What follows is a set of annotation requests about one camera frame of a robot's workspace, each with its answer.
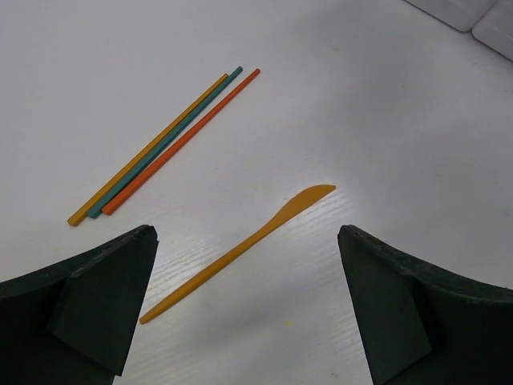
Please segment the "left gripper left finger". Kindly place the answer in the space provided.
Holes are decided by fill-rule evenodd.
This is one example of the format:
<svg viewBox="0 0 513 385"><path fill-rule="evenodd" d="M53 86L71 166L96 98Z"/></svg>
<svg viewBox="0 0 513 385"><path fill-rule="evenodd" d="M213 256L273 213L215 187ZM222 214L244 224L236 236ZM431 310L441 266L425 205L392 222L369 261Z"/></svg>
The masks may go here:
<svg viewBox="0 0 513 385"><path fill-rule="evenodd" d="M123 373L158 248L141 225L1 284L3 384L111 384Z"/></svg>

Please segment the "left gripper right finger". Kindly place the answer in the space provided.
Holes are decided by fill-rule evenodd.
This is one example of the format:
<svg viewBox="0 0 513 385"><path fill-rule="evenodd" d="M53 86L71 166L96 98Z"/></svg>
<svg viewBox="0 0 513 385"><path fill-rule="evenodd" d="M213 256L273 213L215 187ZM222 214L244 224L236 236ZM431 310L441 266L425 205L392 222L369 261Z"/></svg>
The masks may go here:
<svg viewBox="0 0 513 385"><path fill-rule="evenodd" d="M465 278L355 225L337 235L375 384L510 384L512 291Z"/></svg>

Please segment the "orange plastic knife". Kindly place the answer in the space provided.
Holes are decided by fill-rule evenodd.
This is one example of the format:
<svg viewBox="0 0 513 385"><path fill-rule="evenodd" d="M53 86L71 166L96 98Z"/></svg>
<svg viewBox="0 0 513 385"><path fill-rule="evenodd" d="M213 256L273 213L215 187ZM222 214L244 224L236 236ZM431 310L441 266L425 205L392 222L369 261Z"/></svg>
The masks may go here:
<svg viewBox="0 0 513 385"><path fill-rule="evenodd" d="M254 234L236 245L233 249L219 257L212 264L202 269L194 277L190 278L183 285L162 299L157 305L153 306L140 319L141 325L147 324L153 319L159 317L165 311L185 299L188 295L200 288L204 283L209 281L221 270L234 262L243 253L251 249L256 243L267 237L271 232L281 227L287 221L290 221L306 209L315 205L318 201L329 195L336 189L332 184L319 184L308 187L296 196L291 198L280 208L277 213Z"/></svg>

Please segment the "red chopstick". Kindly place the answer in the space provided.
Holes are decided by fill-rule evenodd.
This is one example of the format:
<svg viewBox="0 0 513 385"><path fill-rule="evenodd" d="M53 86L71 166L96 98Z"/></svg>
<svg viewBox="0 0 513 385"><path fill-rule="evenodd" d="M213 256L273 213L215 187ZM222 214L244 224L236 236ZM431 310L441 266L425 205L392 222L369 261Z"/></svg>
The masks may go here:
<svg viewBox="0 0 513 385"><path fill-rule="evenodd" d="M201 118L192 128L183 134L174 142L165 152L149 164L141 173L139 173L130 183L124 187L115 197L110 199L103 207L102 213L111 215L115 212L129 197L131 197L147 180L149 180L165 163L170 160L192 137L197 134L213 117L219 113L232 99L234 99L247 85L249 85L259 74L261 70L255 69L248 77L240 82L232 91L230 91L215 107L213 107L204 117Z"/></svg>

